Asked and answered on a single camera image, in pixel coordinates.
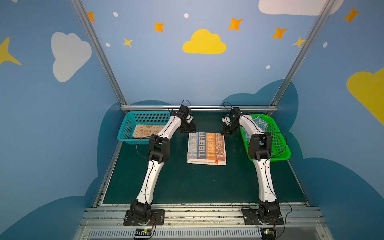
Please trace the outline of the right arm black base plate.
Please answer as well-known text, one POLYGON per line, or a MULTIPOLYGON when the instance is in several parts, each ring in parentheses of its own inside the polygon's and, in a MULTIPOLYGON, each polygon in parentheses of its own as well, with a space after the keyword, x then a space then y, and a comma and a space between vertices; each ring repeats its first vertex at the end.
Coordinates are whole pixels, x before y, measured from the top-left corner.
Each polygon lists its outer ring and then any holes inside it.
POLYGON ((281 215, 277 217, 266 217, 259 209, 250 207, 241 208, 245 225, 284 225, 281 215))

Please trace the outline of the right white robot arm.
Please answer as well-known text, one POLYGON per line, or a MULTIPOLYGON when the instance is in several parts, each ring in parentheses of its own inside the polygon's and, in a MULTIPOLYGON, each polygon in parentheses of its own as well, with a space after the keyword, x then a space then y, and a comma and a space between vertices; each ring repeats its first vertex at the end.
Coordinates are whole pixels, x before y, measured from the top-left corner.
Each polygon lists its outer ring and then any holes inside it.
POLYGON ((248 157, 253 160, 259 184, 260 222, 266 224, 281 215, 279 200, 274 191, 270 158, 272 157, 272 135, 267 132, 267 123, 261 119, 253 119, 249 113, 240 108, 232 108, 228 115, 222 118, 223 135, 230 135, 243 128, 250 136, 248 157))

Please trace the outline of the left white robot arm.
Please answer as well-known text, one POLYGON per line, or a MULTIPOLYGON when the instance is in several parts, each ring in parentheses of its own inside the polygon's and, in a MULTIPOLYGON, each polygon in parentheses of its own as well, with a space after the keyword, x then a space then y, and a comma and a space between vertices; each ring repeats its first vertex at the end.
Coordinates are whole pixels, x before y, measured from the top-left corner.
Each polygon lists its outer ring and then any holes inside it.
POLYGON ((130 206, 129 217, 141 223, 146 223, 151 218, 153 194, 161 169, 171 153, 171 138, 177 129, 183 133, 195 133, 196 125, 192 120, 191 108, 181 105, 177 111, 171 111, 164 128, 150 136, 147 172, 139 194, 130 206))

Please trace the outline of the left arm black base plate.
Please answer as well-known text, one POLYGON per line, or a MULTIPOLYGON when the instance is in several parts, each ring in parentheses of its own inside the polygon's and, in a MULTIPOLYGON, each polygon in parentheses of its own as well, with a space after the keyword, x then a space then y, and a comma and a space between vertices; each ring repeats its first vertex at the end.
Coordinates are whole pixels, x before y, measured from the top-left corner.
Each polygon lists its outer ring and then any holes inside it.
POLYGON ((128 210, 126 212, 123 225, 124 226, 149 226, 155 224, 156 226, 162 226, 165 220, 165 210, 151 210, 144 212, 135 212, 134 210, 128 210))

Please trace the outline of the orange bunny pattern towel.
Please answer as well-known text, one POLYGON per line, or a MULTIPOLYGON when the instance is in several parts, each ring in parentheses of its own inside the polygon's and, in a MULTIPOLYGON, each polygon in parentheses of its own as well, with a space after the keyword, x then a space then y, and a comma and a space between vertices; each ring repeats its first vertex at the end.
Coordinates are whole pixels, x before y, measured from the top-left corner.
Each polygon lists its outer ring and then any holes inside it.
POLYGON ((165 125, 136 125, 132 137, 134 139, 149 138, 151 135, 157 135, 165 125))

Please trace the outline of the teal plastic basket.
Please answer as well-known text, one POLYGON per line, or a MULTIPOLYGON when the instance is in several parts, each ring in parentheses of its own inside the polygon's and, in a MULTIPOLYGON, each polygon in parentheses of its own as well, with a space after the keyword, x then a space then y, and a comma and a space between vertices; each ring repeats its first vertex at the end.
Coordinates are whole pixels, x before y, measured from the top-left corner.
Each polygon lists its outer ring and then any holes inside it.
POLYGON ((118 140, 129 145, 148 145, 149 137, 158 134, 169 119, 169 112, 129 112, 120 127, 118 140))

